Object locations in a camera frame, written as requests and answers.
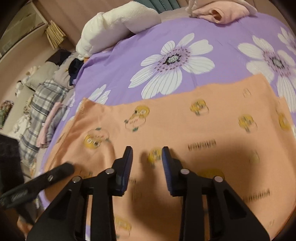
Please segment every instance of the folded pink blanket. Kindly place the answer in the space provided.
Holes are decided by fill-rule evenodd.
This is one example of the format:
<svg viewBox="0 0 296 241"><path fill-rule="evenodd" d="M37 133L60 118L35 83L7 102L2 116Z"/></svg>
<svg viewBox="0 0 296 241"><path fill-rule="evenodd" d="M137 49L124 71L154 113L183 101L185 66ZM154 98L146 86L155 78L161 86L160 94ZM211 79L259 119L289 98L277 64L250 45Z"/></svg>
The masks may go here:
<svg viewBox="0 0 296 241"><path fill-rule="evenodd" d="M46 121L44 123L44 126L42 127L39 135L38 135L38 138L37 138L37 143L36 143L36 146L37 147L42 147L42 145L45 144L45 141L46 141L46 133L47 133L47 129L49 127L49 124L51 123L54 115L56 114L56 112L58 111L58 109L60 107L62 107L63 104L61 102L56 102L54 104L54 107L52 108L52 110L50 111L49 115L47 116L46 118Z"/></svg>
<svg viewBox="0 0 296 241"><path fill-rule="evenodd" d="M213 23L228 24L250 15L248 9L233 1L216 1L192 11L192 15Z"/></svg>

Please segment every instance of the bed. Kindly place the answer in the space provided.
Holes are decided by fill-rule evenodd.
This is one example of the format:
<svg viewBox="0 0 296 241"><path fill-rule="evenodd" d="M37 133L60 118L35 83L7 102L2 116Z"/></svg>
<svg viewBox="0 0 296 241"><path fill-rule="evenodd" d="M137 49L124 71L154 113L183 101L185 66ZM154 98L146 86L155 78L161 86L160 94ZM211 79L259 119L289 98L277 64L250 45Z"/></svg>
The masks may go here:
<svg viewBox="0 0 296 241"><path fill-rule="evenodd" d="M178 18L94 54L79 71L68 110L42 158L38 174L43 172L53 146L84 97L108 106L129 104L188 92L210 83L233 83L262 73L275 94L286 99L296 123L294 43L287 26L274 17L258 13L256 17L225 26ZM163 67L167 63L171 64L170 73ZM50 201L44 192L40 197L46 208ZM295 204L291 204L290 215L294 208ZM271 238L282 230L290 215L281 218L282 222L263 223Z"/></svg>

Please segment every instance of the beige wall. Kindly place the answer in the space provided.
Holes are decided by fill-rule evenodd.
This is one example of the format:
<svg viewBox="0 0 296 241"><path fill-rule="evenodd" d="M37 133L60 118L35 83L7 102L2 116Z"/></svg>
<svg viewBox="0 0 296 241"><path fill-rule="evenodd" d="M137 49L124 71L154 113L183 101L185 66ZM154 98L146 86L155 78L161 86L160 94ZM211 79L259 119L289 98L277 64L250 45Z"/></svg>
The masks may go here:
<svg viewBox="0 0 296 241"><path fill-rule="evenodd" d="M0 103L3 100L16 99L15 85L25 77L25 73L34 65L42 65L53 53L45 34L12 53L0 62Z"/></svg>

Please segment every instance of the plaid fabric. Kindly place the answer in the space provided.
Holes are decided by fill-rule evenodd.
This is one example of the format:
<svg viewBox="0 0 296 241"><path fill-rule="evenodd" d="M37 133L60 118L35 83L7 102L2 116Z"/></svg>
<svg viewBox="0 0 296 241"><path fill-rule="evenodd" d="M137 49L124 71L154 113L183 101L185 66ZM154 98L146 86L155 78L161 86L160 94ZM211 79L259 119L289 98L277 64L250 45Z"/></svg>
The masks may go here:
<svg viewBox="0 0 296 241"><path fill-rule="evenodd" d="M39 150L36 147L36 142L42 124L45 122L55 102L63 101L67 92L68 89L58 85L53 80L46 80L38 86L31 103L31 127L25 131L19 142L22 159L32 162L36 157Z"/></svg>

